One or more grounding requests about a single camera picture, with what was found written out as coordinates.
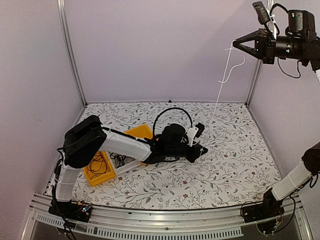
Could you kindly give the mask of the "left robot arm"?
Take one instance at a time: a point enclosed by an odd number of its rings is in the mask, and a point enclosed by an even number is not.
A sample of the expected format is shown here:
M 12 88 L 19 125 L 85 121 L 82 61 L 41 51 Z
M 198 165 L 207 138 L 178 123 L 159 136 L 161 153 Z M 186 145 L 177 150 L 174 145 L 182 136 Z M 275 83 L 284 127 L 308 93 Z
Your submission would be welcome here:
M 55 209 L 63 217 L 74 213 L 74 205 L 69 201 L 78 174 L 98 151 L 117 153 L 148 165 L 165 162 L 167 158 L 185 158 L 194 163 L 208 152 L 206 147 L 195 142 L 204 129 L 201 123 L 192 124 L 189 129 L 171 123 L 164 127 L 162 133 L 140 139 L 103 127 L 97 115 L 90 115 L 64 135 L 63 146 L 57 149 L 62 163 L 58 166 L 52 188 Z

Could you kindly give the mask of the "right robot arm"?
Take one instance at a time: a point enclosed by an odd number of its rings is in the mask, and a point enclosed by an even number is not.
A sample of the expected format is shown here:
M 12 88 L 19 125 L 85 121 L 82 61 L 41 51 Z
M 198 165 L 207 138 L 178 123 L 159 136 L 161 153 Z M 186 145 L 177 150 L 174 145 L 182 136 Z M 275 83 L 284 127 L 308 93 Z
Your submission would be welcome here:
M 312 71 L 320 74 L 320 38 L 316 33 L 315 17 L 307 10 L 288 10 L 280 3 L 274 3 L 266 9 L 261 1 L 252 4 L 260 28 L 233 41 L 234 48 L 241 50 L 264 64 L 272 65 L 279 60 L 292 59 L 297 65 L 310 65 Z M 273 11 L 281 8 L 287 14 L 288 26 L 281 35 Z M 313 177 L 320 173 L 320 145 L 317 143 L 308 149 L 298 165 L 281 181 L 266 191 L 258 213 L 262 218 L 269 218 L 278 210 L 283 199 L 306 183 L 312 183 Z

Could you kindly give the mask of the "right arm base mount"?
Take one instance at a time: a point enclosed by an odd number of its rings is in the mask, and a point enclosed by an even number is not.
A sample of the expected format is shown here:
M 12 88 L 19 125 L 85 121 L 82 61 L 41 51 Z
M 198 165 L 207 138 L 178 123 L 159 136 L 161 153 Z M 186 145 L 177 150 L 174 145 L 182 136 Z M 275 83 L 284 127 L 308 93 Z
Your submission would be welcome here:
M 240 208 L 240 215 L 243 217 L 245 223 L 274 218 L 273 220 L 257 224 L 257 229 L 262 234 L 274 234 L 282 223 L 285 213 L 282 203 L 283 200 L 277 200 L 271 188 L 263 194 L 262 203 L 242 206 Z

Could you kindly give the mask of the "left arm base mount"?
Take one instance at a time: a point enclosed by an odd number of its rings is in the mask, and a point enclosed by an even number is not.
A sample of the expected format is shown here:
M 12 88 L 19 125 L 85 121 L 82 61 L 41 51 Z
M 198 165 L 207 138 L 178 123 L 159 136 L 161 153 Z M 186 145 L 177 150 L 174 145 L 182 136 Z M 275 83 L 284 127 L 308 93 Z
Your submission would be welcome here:
M 64 219 L 88 223 L 92 214 L 92 204 L 83 200 L 78 202 L 52 200 L 48 212 Z

